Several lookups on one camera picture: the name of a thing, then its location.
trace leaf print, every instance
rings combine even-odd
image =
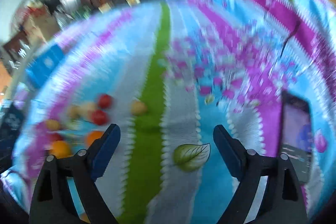
[[[214,100],[215,100],[215,97],[212,94],[209,94],[205,97],[204,103],[208,105],[214,102]]]
[[[182,79],[183,74],[182,74],[182,72],[176,71],[176,72],[174,72],[174,77],[175,77],[175,79]]]
[[[328,142],[326,138],[323,136],[321,129],[316,131],[314,143],[315,143],[316,150],[319,153],[323,153],[327,149]]]
[[[242,83],[243,83],[243,79],[242,78],[238,78],[238,79],[235,79],[235,80],[231,81],[231,85],[233,87],[237,88],[237,89],[241,87]]]
[[[203,145],[183,144],[174,150],[174,163],[185,172],[192,172],[203,166],[210,156],[210,143]]]
[[[203,85],[199,87],[199,94],[205,96],[211,94],[211,86]]]
[[[165,59],[159,59],[157,61],[157,64],[160,66],[160,67],[168,67],[168,62],[165,60]]]
[[[76,119],[70,119],[65,123],[65,127],[70,130],[78,130],[81,122]]]
[[[183,79],[175,79],[175,85],[182,86],[184,84]]]
[[[249,102],[249,106],[256,107],[258,105],[260,105],[260,101],[258,99],[253,99]]]
[[[272,0],[266,0],[266,3],[265,3],[265,6],[267,7],[267,6],[271,6],[271,4],[272,4]]]
[[[67,141],[71,144],[71,145],[83,145],[84,144],[84,139],[83,136],[81,135],[67,135]]]
[[[188,54],[189,57],[190,56],[195,56],[196,55],[196,50],[194,50],[194,49],[187,50],[187,54]]]
[[[203,77],[203,75],[204,75],[204,68],[196,67],[194,69],[194,75],[195,75],[195,78]]]
[[[223,79],[221,77],[214,77],[213,85],[221,86],[223,84]]]
[[[224,56],[225,54],[226,54],[226,50],[225,49],[223,49],[223,48],[221,48],[221,49],[218,49],[217,51],[216,51],[216,53],[215,53],[215,55],[216,55],[216,57],[222,57],[222,56]]]
[[[187,92],[191,92],[191,91],[193,91],[194,90],[194,88],[195,88],[195,85],[187,85],[186,87],[185,87],[185,90],[187,91]]]
[[[208,58],[201,58],[202,65],[208,65],[209,59]]]
[[[183,68],[187,68],[188,66],[187,66],[187,63],[185,61],[180,61],[180,62],[177,63],[177,67],[179,69],[183,69]]]
[[[233,97],[235,96],[235,93],[232,90],[224,90],[222,92],[222,95],[227,97],[228,99],[233,99]]]
[[[237,97],[237,101],[238,101],[238,103],[240,103],[240,104],[244,104],[244,103],[245,103],[245,96],[242,95],[242,94],[238,95],[238,97]]]

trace blanket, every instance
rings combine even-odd
[[[119,223],[215,224],[239,182],[213,128],[222,124],[245,148],[277,156],[288,90],[311,105],[312,167],[302,186],[311,218],[336,187],[335,24],[328,0],[172,0],[76,23],[54,40],[66,56],[31,102],[14,166],[1,179],[29,211],[44,161],[37,153],[48,144],[40,122],[66,123],[71,104],[108,93],[121,141],[96,186]],[[147,114],[132,116],[135,98]],[[106,128],[78,120],[63,134],[78,137],[75,153],[85,147],[82,136]],[[266,181],[245,222],[255,218]]]

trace red apple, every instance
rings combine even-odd
[[[50,142],[63,141],[63,137],[58,133],[49,133]]]
[[[97,109],[92,113],[91,120],[94,124],[101,126],[107,123],[109,118],[104,111]]]
[[[101,109],[110,108],[113,103],[113,98],[110,95],[102,94],[98,100],[98,106]]]

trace mobile phone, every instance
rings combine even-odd
[[[311,119],[307,101],[282,92],[280,154],[290,158],[301,184],[307,183],[311,167]]]

